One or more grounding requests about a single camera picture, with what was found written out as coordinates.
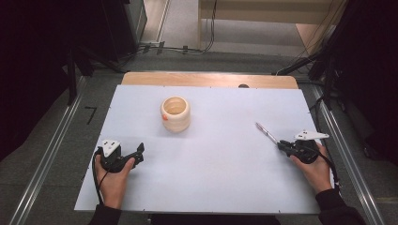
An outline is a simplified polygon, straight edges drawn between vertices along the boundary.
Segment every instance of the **table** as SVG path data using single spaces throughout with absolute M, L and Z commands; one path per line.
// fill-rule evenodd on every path
M 230 88 L 242 83 L 273 88 Z M 191 125 L 178 134 L 161 124 L 162 98 L 172 94 L 191 103 Z M 283 106 L 286 102 L 291 110 Z M 121 141 L 123 156 L 145 143 L 145 161 L 130 173 L 122 209 L 317 214 L 314 194 L 301 171 L 256 130 L 254 119 L 284 140 L 292 140 L 303 128 L 314 130 L 292 77 L 127 73 L 116 89 L 98 141 Z M 97 201 L 89 168 L 75 210 L 94 210 Z
M 199 0 L 198 45 L 202 19 L 211 19 L 215 0 Z M 295 23 L 308 54 L 340 21 L 345 0 L 218 0 L 216 20 Z

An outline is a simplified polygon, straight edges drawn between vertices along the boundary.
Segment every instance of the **person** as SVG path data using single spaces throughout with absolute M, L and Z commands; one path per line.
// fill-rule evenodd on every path
M 326 148 L 317 144 L 319 151 L 322 155 L 327 155 Z M 309 184 L 315 191 L 315 198 L 320 207 L 320 214 L 318 216 L 319 220 L 324 225 L 330 224 L 340 224 L 340 225 L 362 225 L 366 224 L 359 212 L 350 206 L 347 206 L 340 196 L 339 192 L 332 188 L 330 184 L 330 173 L 328 163 L 321 157 L 318 157 L 316 161 L 312 164 L 304 164 L 297 157 L 291 156 L 291 160 L 296 166 L 302 170 L 304 176 L 308 180 Z M 121 205 L 123 202 L 127 177 L 129 175 L 130 169 L 134 163 L 134 159 L 131 158 L 125 165 L 124 169 L 119 173 L 108 173 L 103 179 L 100 187 L 100 192 L 103 196 L 104 205 L 97 205 L 96 212 L 92 217 L 89 224 L 117 224 L 121 215 Z M 100 166 L 100 156 L 96 157 L 95 169 L 97 172 L 98 180 L 106 174 L 106 171 Z M 196 220 L 197 216 L 182 216 L 184 221 L 190 219 L 192 222 Z M 239 219 L 234 216 L 210 216 L 211 219 L 217 219 L 215 224 L 242 224 L 239 223 Z M 262 220 L 261 217 L 250 217 L 256 218 L 256 222 L 253 224 L 280 224 L 275 217 L 267 218 Z M 154 222 L 154 225 L 161 225 L 161 220 L 173 220 L 170 215 L 163 215 Z M 174 223 L 168 223 L 163 221 L 162 224 L 175 224 L 179 225 L 174 219 Z

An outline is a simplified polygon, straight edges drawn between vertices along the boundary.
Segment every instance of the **white table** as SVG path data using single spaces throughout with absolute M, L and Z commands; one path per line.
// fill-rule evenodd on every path
M 191 125 L 178 134 L 161 123 L 160 105 L 170 96 L 191 104 Z M 145 161 L 130 173 L 122 209 L 317 214 L 301 171 L 255 122 L 287 141 L 304 128 L 315 130 L 297 89 L 119 85 L 98 145 L 103 139 L 118 140 L 125 156 L 145 144 Z M 75 210 L 92 211 L 97 203 L 88 168 Z

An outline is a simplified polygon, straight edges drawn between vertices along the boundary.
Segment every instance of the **person's left hand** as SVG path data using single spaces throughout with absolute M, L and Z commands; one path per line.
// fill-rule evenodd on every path
M 127 177 L 134 165 L 135 158 L 130 158 L 121 172 L 111 173 L 106 171 L 100 165 L 100 155 L 96 156 L 96 174 L 97 181 L 100 184 L 103 176 L 106 174 L 99 189 L 102 193 L 105 206 L 120 209 L 126 192 Z

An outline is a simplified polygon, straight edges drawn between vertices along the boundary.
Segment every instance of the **black cloth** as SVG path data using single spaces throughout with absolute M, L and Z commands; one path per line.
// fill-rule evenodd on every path
M 366 224 L 358 211 L 345 204 L 339 192 L 329 189 L 315 196 L 321 213 L 319 220 L 324 225 L 364 225 Z M 121 210 L 97 205 L 96 212 L 90 221 L 90 225 L 112 225 L 119 221 Z M 153 225 L 194 225 L 194 224 L 218 224 L 218 225 L 280 225 L 274 216 L 225 216 L 225 215 L 172 215 L 157 214 L 152 216 Z

